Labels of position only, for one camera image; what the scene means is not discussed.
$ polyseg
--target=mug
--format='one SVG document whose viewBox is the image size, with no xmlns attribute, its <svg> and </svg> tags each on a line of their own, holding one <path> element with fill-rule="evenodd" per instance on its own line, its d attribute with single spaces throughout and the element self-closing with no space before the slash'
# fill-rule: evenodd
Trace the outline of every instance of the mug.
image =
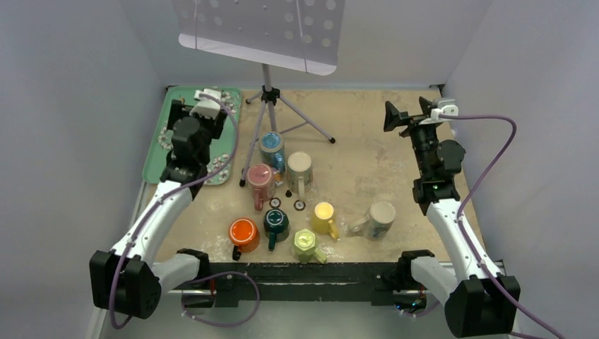
<svg viewBox="0 0 599 339">
<path fill-rule="evenodd" d="M 264 201 L 269 201 L 275 196 L 273 170 L 265 164 L 254 165 L 247 171 L 247 181 L 254 194 L 254 208 L 262 210 Z"/>
<path fill-rule="evenodd" d="M 326 263 L 326 254 L 318 248 L 316 234 L 308 229 L 303 229 L 295 233 L 293 253 L 300 263 L 308 263 L 312 258 L 318 260 L 319 263 Z"/>
<path fill-rule="evenodd" d="M 364 232 L 364 236 L 370 240 L 380 240 L 385 237 L 391 228 L 397 213 L 391 203 L 377 201 L 373 203 L 366 213 L 350 223 L 350 232 Z"/>
<path fill-rule="evenodd" d="M 240 218 L 229 226 L 229 239 L 234 245 L 233 260 L 237 261 L 242 253 L 249 253 L 258 247 L 260 232 L 252 219 Z"/>
<path fill-rule="evenodd" d="M 305 201 L 306 192 L 312 188 L 312 158 L 305 152 L 295 152 L 287 159 L 287 184 L 291 192 Z"/>
<path fill-rule="evenodd" d="M 319 203 L 314 207 L 310 225 L 316 233 L 330 234 L 333 239 L 339 239 L 339 231 L 335 224 L 335 209 L 330 203 Z"/>
<path fill-rule="evenodd" d="M 285 145 L 283 136 L 277 132 L 268 132 L 260 138 L 260 156 L 262 162 L 285 173 Z"/>
<path fill-rule="evenodd" d="M 289 237 L 289 218 L 282 210 L 273 208 L 264 215 L 264 232 L 268 237 L 268 250 L 275 250 L 275 243 Z"/>
</svg>

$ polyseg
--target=tripod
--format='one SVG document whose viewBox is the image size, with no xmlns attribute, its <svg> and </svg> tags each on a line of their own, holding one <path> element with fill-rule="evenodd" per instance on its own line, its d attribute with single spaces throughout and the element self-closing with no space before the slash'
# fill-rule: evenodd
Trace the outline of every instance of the tripod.
<svg viewBox="0 0 599 339">
<path fill-rule="evenodd" d="M 314 120 L 310 119 L 306 114 L 300 111 L 294 104 L 292 104 L 286 97 L 280 94 L 280 90 L 278 88 L 274 88 L 271 82 L 271 70 L 267 64 L 262 64 L 262 75 L 264 77 L 264 85 L 262 85 L 262 90 L 258 91 L 256 94 L 245 100 L 245 103 L 248 105 L 260 97 L 262 101 L 262 105 L 260 106 L 260 113 L 258 114 L 258 121 L 256 122 L 256 128 L 254 129 L 254 137 L 251 139 L 251 144 L 249 146 L 249 150 L 247 153 L 247 159 L 245 162 L 244 169 L 242 171 L 242 179 L 239 181 L 239 185 L 241 187 L 245 186 L 245 179 L 247 176 L 247 169 L 249 167 L 249 163 L 251 162 L 251 155 L 254 153 L 254 147 L 256 146 L 256 141 L 258 141 L 258 133 L 260 131 L 260 125 L 262 124 L 262 118 L 264 117 L 264 112 L 266 111 L 266 106 L 268 106 L 268 117 L 271 120 L 271 131 L 277 131 L 277 121 L 275 117 L 275 105 L 277 104 L 277 99 L 280 99 L 285 105 L 287 105 L 293 112 L 297 113 L 304 122 L 299 125 L 288 128 L 284 131 L 279 132 L 280 134 L 287 133 L 288 131 L 293 131 L 294 129 L 298 129 L 304 125 L 310 124 L 314 127 L 318 132 L 320 132 L 325 138 L 328 139 L 328 142 L 335 143 L 335 138 L 325 130 L 323 130 L 320 126 L 314 122 Z"/>
</svg>

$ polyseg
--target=perforated metal panel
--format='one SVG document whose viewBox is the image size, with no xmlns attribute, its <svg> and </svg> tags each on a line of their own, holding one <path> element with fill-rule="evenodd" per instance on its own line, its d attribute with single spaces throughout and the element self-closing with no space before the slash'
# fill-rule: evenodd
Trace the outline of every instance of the perforated metal panel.
<svg viewBox="0 0 599 339">
<path fill-rule="evenodd" d="M 172 0 L 184 47 L 328 75 L 345 0 Z"/>
</svg>

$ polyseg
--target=beige table surface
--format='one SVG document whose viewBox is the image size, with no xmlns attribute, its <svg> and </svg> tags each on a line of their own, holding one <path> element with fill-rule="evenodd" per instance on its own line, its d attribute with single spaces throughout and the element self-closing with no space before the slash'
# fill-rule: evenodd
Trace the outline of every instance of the beige table surface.
<svg viewBox="0 0 599 339">
<path fill-rule="evenodd" d="M 244 91 L 249 97 L 254 91 Z M 337 213 L 337 224 L 342 237 L 336 241 L 328 235 L 319 235 L 321 248 L 329 262 L 397 261 L 402 251 L 429 249 L 440 261 L 449 261 L 447 252 L 434 227 L 422 215 L 412 198 L 413 180 L 418 169 L 411 142 L 398 136 L 400 129 L 383 133 L 384 103 L 390 100 L 400 111 L 410 115 L 421 114 L 418 97 L 429 100 L 439 97 L 437 90 L 286 90 L 283 94 L 322 128 L 331 133 L 337 143 L 330 144 L 310 126 L 284 135 L 285 154 L 303 150 L 312 156 L 314 187 L 307 194 L 307 208 L 298 212 L 293 208 L 297 195 L 285 197 L 287 186 L 277 189 L 281 209 L 289 215 L 290 236 L 268 251 L 268 240 L 263 232 L 262 217 L 268 210 L 254 210 L 251 189 L 239 187 L 241 170 L 257 119 L 260 102 L 244 104 L 240 115 L 240 140 L 233 160 L 232 175 L 220 186 L 205 186 L 191 205 L 179 216 L 162 243 L 157 261 L 171 258 L 178 249 L 190 248 L 209 254 L 213 262 L 232 261 L 232 243 L 227 231 L 231 222 L 240 217 L 253 219 L 261 232 L 260 246 L 243 254 L 240 262 L 295 262 L 292 256 L 293 234 L 309 228 L 309 214 L 318 202 L 332 203 Z M 279 130 L 302 120 L 282 103 L 276 105 Z M 261 133 L 269 130 L 268 115 L 262 121 Z M 451 138 L 448 124 L 438 128 L 439 140 Z M 252 164 L 260 162 L 258 149 Z M 462 197 L 467 187 L 463 174 L 456 176 L 456 186 Z M 371 242 L 364 237 L 349 237 L 347 224 L 361 216 L 376 200 L 392 202 L 397 218 L 386 237 Z M 480 237 L 473 208 L 466 208 L 466 216 L 474 232 Z"/>
</svg>

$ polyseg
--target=tray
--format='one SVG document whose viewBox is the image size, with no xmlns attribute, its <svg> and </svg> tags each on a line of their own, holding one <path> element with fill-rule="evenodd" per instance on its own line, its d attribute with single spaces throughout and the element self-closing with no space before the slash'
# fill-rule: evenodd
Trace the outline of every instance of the tray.
<svg viewBox="0 0 599 339">
<path fill-rule="evenodd" d="M 194 93 L 198 89 L 212 88 L 223 92 L 223 102 L 229 105 L 235 120 L 239 122 L 239 111 L 242 106 L 242 92 L 239 88 L 233 87 L 211 87 L 211 86 L 176 86 L 171 87 L 166 96 L 165 101 L 162 104 L 160 110 L 160 117 L 158 117 L 158 123 L 154 130 L 154 136 L 152 137 L 152 143 L 150 144 L 150 150 L 146 157 L 146 163 L 143 166 L 142 177 L 143 180 L 150 184 L 157 184 L 160 182 L 160 175 L 167 164 L 167 154 L 169 147 L 171 146 L 170 138 L 172 131 L 164 131 L 163 127 L 167 125 L 168 115 L 170 112 L 170 103 L 173 100 L 185 99 L 185 103 L 188 105 L 194 105 Z M 221 166 L 226 161 L 229 154 L 233 151 L 233 143 L 235 142 L 235 130 L 233 124 L 229 119 L 225 122 L 223 127 L 223 133 L 219 139 L 212 140 L 210 144 L 210 155 L 212 157 L 210 164 L 208 164 L 208 171 L 211 172 L 215 168 Z M 226 182 L 230 176 L 230 167 L 227 166 L 219 175 L 208 180 L 205 185 L 220 185 Z"/>
</svg>

